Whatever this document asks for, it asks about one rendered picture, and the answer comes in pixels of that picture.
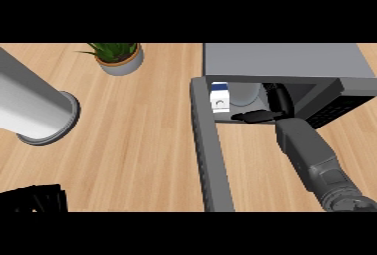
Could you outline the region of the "grey microwave oven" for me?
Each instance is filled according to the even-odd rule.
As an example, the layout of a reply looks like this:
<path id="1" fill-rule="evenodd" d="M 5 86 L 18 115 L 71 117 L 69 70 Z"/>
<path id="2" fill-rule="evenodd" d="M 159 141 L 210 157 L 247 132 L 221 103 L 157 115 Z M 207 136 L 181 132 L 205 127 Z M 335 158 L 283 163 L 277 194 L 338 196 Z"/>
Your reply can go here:
<path id="1" fill-rule="evenodd" d="M 270 108 L 265 83 L 289 90 L 295 115 L 321 128 L 372 99 L 377 99 L 377 76 L 354 44 L 206 43 L 203 74 L 215 82 L 262 83 L 256 101 L 218 113 L 222 123 L 231 116 Z"/>

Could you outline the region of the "grey paper towel holder base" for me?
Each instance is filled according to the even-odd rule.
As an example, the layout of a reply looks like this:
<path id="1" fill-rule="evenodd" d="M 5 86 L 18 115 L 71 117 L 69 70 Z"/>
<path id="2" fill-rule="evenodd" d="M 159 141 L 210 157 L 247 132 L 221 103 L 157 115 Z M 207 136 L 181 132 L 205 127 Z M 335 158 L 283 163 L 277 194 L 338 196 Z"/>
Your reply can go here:
<path id="1" fill-rule="evenodd" d="M 60 139 L 63 139 L 67 136 L 67 134 L 70 133 L 70 131 L 73 130 L 73 128 L 77 124 L 80 114 L 82 114 L 80 102 L 79 102 L 76 96 L 71 93 L 63 91 L 61 94 L 70 100 L 71 107 L 73 107 L 69 122 L 66 123 L 66 125 L 60 129 L 60 131 L 54 135 L 51 135 L 49 137 L 35 139 L 35 138 L 26 137 L 21 134 L 17 134 L 20 140 L 32 146 L 46 146 L 46 145 L 55 143 Z"/>

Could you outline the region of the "white paper towel roll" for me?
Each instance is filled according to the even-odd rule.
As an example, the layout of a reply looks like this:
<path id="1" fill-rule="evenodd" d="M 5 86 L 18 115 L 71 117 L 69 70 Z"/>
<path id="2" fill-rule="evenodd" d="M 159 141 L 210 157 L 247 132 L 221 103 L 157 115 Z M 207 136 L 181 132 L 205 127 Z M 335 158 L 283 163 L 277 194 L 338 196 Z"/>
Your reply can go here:
<path id="1" fill-rule="evenodd" d="M 0 128 L 40 139 L 69 122 L 71 103 L 0 47 Z"/>

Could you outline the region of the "pale round microwave turntable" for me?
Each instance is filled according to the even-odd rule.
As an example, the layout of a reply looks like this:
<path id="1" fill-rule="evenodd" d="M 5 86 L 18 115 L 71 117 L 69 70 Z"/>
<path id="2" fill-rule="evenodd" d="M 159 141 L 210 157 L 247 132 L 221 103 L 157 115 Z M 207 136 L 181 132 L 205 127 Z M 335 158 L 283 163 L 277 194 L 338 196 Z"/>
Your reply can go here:
<path id="1" fill-rule="evenodd" d="M 230 83 L 230 101 L 239 106 L 250 105 L 258 97 L 262 88 L 262 83 Z"/>

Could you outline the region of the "white and blue milk carton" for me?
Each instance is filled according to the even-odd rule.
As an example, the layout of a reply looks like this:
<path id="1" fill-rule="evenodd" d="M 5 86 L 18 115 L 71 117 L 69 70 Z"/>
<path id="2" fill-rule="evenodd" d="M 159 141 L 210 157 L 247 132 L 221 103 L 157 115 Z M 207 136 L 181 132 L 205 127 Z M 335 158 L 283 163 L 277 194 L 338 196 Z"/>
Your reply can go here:
<path id="1" fill-rule="evenodd" d="M 216 113 L 230 111 L 230 89 L 228 82 L 213 82 L 210 87 L 210 103 Z"/>

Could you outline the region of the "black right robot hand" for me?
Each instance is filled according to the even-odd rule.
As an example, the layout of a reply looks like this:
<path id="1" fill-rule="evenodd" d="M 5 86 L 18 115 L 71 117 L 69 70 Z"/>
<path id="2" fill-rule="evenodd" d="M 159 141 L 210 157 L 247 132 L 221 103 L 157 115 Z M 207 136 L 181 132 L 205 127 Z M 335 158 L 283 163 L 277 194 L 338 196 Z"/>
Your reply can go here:
<path id="1" fill-rule="evenodd" d="M 270 109 L 234 114 L 231 116 L 234 120 L 258 124 L 295 117 L 295 103 L 287 87 L 281 83 L 265 83 L 264 87 L 267 89 Z"/>

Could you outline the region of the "grey microwave door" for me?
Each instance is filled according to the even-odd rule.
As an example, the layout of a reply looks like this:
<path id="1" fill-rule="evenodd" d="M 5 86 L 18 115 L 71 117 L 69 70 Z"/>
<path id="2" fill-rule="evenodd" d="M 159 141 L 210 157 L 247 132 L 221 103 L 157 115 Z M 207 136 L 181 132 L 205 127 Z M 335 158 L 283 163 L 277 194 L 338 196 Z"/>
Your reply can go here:
<path id="1" fill-rule="evenodd" d="M 191 79 L 191 125 L 206 212 L 234 212 L 206 77 Z"/>

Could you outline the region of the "green plant in grey pot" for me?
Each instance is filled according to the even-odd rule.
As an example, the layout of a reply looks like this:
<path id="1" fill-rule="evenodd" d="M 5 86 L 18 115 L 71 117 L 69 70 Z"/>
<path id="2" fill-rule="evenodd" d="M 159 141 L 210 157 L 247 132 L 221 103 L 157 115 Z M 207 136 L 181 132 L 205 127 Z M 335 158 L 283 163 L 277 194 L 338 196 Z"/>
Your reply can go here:
<path id="1" fill-rule="evenodd" d="M 94 51 L 85 54 L 95 56 L 95 60 L 107 74 L 123 76 L 141 66 L 145 58 L 139 43 L 89 43 Z"/>

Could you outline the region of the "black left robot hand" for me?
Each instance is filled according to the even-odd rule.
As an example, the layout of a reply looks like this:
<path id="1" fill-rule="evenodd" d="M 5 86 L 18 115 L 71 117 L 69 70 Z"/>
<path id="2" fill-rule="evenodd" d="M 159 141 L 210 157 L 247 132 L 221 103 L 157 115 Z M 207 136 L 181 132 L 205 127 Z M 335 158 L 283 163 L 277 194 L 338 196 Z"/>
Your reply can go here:
<path id="1" fill-rule="evenodd" d="M 67 194 L 60 184 L 32 185 L 0 193 L 0 213 L 67 212 Z"/>

